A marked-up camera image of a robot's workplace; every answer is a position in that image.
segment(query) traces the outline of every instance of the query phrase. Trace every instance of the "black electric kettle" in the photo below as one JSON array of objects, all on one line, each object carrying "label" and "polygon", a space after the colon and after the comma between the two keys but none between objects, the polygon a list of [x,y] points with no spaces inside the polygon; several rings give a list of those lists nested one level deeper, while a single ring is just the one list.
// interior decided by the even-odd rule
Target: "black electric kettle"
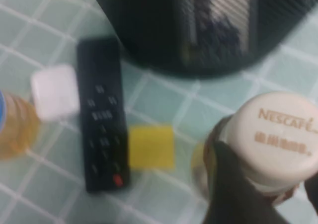
[{"label": "black electric kettle", "polygon": [[272,50],[317,0],[97,0],[129,55],[174,75],[243,69]]}]

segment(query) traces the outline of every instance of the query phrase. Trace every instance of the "yellow sticky note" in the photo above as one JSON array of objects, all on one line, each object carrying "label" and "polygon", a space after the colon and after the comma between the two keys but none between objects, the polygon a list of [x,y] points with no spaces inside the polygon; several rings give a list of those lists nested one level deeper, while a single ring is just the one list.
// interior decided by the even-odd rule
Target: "yellow sticky note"
[{"label": "yellow sticky note", "polygon": [[130,127],[129,164],[132,169],[173,169],[174,142],[172,127]]}]

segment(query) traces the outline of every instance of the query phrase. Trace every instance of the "bottle cap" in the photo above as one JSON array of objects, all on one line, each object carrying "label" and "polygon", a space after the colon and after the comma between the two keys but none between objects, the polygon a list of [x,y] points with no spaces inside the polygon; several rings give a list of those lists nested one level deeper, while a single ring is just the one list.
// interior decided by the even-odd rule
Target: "bottle cap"
[{"label": "bottle cap", "polygon": [[233,115],[222,139],[258,184],[281,189],[318,171],[318,109],[300,95],[271,92],[252,98]]}]

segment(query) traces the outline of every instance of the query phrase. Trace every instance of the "remote control button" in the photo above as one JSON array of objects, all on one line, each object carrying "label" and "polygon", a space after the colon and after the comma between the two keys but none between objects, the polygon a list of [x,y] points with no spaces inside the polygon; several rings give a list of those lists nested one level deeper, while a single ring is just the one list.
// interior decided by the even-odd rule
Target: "remote control button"
[{"label": "remote control button", "polygon": [[93,99],[88,99],[87,100],[87,105],[89,108],[95,108],[96,107],[96,103]]},{"label": "remote control button", "polygon": [[107,134],[107,130],[106,130],[104,125],[100,125],[99,129],[100,129],[102,134]]},{"label": "remote control button", "polygon": [[107,137],[100,138],[99,144],[102,148],[107,148],[110,146],[110,142],[109,142],[109,139]]},{"label": "remote control button", "polygon": [[114,166],[115,172],[116,172],[116,173],[119,173],[120,170],[121,170],[119,164],[115,162],[115,163],[113,164],[113,166]]},{"label": "remote control button", "polygon": [[95,148],[95,144],[92,140],[89,140],[88,143],[89,143],[89,147],[91,147],[92,149]]},{"label": "remote control button", "polygon": [[115,119],[115,113],[111,110],[93,111],[91,117],[94,121],[112,121]]},{"label": "remote control button", "polygon": [[98,94],[104,94],[106,92],[106,89],[103,85],[96,85],[95,90]]},{"label": "remote control button", "polygon": [[104,161],[108,161],[109,160],[109,156],[108,156],[108,154],[105,152],[105,151],[102,151],[102,156],[103,156],[103,160]]},{"label": "remote control button", "polygon": [[93,165],[91,166],[91,169],[92,169],[92,171],[93,171],[93,173],[94,173],[95,175],[98,175],[98,169],[97,169],[97,166],[96,166],[95,164],[93,164]]},{"label": "remote control button", "polygon": [[118,146],[121,145],[121,141],[120,141],[120,139],[119,139],[118,136],[115,136],[115,137],[114,137],[114,142],[115,142],[115,144],[118,145]]},{"label": "remote control button", "polygon": [[109,104],[113,106],[118,104],[117,98],[114,95],[109,95],[108,101],[109,101]]},{"label": "remote control button", "polygon": [[119,174],[114,174],[113,180],[117,187],[121,187],[124,185],[123,179]]}]

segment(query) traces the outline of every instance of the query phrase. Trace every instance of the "brown liquid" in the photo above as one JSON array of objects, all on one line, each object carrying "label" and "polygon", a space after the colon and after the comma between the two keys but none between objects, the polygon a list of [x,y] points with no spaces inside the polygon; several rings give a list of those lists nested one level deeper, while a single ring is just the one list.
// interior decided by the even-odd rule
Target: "brown liquid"
[{"label": "brown liquid", "polygon": [[0,159],[24,153],[34,143],[40,121],[33,106],[19,97],[4,94],[5,121],[0,130]]}]

